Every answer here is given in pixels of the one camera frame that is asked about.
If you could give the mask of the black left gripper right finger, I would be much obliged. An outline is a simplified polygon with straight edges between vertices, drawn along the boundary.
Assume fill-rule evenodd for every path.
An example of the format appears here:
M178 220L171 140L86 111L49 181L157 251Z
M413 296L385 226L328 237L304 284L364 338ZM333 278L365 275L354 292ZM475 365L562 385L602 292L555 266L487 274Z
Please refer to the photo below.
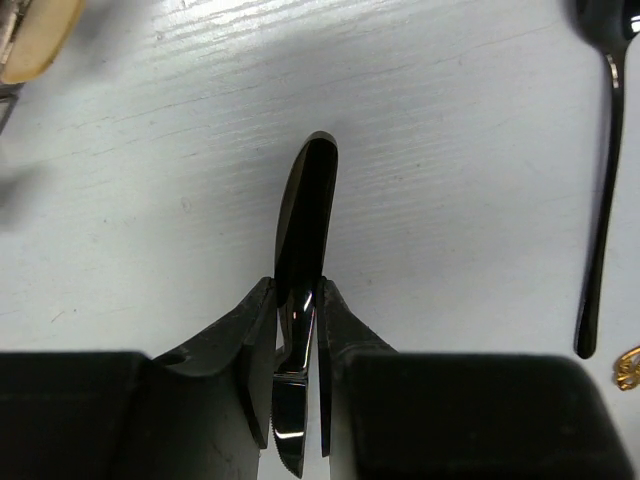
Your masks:
M334 479L630 479L599 391L559 356L399 352L317 289L321 443Z

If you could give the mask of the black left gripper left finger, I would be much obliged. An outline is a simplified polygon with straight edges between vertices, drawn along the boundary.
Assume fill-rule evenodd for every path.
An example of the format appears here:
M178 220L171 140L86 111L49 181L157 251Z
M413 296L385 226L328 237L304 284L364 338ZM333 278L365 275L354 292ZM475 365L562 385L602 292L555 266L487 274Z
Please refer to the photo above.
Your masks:
M5 479L253 479L268 441L276 295L261 279L156 357L1 357Z

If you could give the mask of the ornate gold fork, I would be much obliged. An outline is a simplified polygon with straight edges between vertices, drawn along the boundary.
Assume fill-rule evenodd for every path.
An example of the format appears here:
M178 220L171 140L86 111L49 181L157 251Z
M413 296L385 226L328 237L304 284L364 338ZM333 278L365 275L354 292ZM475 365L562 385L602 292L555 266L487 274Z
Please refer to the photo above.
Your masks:
M639 355L640 347L622 354L615 363L614 377L619 390L628 391L639 386Z

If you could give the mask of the black spoon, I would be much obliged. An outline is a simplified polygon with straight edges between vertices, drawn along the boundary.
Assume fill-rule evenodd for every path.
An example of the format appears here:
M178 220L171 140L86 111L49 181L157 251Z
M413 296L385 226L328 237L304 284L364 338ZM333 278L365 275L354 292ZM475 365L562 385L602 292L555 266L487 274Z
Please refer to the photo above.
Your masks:
M623 138L626 54L632 41L639 36L639 3L577 1L575 12L577 26L583 38L603 55L610 82L607 155L585 267L574 342L574 351L578 357L589 359L597 347L602 276Z

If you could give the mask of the black table knife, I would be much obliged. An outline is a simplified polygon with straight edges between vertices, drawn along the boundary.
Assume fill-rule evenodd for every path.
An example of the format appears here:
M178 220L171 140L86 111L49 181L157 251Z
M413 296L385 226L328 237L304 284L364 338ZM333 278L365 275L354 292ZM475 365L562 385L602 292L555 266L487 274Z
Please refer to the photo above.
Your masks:
M285 468L303 476L309 366L338 168L336 141L309 136L292 165L275 242L276 308L283 344L276 350L271 424Z

